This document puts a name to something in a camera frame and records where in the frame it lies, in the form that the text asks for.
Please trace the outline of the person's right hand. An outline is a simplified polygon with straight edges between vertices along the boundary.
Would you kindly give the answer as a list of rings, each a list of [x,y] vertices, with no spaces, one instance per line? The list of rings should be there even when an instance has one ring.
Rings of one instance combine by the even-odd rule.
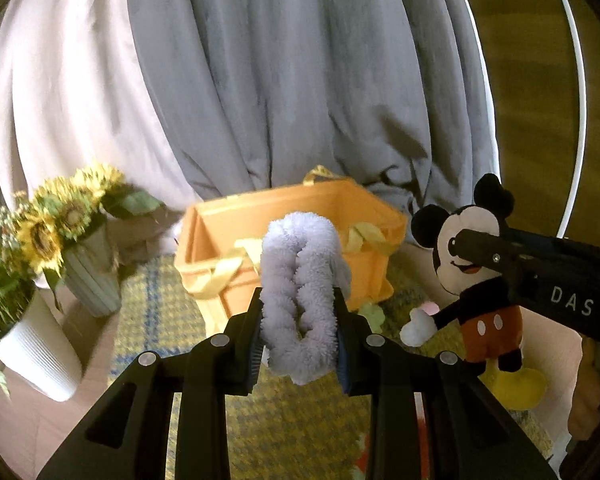
[[[596,370],[595,341],[582,338],[582,358],[568,417],[568,431],[577,441],[588,440],[600,424],[600,372]]]

